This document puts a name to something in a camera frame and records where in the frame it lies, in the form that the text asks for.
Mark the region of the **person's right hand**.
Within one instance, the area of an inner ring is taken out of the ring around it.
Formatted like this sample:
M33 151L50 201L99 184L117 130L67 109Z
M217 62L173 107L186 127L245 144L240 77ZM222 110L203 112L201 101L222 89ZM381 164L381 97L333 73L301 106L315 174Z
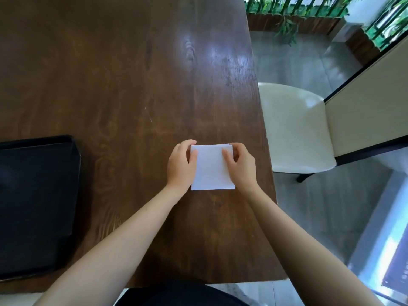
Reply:
M230 145L235 159L235 165L227 167L230 179L243 195L247 195L258 188L255 159L244 144L231 143Z

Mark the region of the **person's left hand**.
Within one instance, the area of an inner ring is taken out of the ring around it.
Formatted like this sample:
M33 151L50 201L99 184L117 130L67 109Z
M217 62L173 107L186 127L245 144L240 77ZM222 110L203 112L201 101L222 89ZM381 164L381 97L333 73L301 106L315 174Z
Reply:
M196 175L197 166L189 165L191 146L196 145L194 139L184 140L177 144L167 164L167 185L182 195L191 187Z

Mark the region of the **white paper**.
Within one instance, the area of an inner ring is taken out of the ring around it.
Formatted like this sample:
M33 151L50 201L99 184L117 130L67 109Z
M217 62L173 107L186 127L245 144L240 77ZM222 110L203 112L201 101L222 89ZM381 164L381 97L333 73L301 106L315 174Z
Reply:
M231 144L192 145L191 152L198 151L197 168L191 190L235 189L222 150L233 154Z

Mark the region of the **person's right forearm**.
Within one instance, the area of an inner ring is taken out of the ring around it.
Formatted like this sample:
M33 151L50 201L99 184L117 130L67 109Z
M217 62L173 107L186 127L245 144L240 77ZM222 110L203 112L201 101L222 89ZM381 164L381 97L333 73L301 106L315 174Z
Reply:
M237 186L305 306L384 306L254 183Z

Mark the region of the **person's left forearm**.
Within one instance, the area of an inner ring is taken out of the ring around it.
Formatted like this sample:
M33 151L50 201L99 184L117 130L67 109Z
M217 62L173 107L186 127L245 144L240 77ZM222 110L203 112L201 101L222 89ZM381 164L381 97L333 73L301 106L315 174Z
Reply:
M113 306L188 188L167 184L68 268L33 306Z

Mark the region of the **person's black clothing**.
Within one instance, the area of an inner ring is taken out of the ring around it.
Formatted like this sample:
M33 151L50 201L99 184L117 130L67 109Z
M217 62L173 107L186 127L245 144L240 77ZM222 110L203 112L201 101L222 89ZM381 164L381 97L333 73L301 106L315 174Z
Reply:
M146 288L130 288L115 306L250 306L248 303L210 286L185 281L168 282Z

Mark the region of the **wooden planter with green plants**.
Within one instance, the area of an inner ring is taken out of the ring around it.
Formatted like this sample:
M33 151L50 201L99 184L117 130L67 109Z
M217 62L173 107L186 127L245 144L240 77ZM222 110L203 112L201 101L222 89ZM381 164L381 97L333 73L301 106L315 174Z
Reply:
M389 0L372 22L352 33L346 46L361 65L366 65L407 34L408 0Z
M353 0L244 0L249 30L275 32L296 43L298 34L329 35Z

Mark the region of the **black tray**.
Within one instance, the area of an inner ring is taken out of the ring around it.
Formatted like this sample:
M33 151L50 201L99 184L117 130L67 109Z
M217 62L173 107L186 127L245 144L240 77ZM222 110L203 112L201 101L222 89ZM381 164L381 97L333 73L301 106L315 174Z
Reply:
M62 265L80 168L81 154L70 135L0 142L0 282Z

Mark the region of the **cream chair with black frame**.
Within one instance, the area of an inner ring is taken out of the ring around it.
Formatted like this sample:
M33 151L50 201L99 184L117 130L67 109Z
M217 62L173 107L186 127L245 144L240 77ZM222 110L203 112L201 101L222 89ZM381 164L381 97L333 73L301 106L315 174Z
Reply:
M273 172L297 181L408 147L408 31L329 97L258 83Z

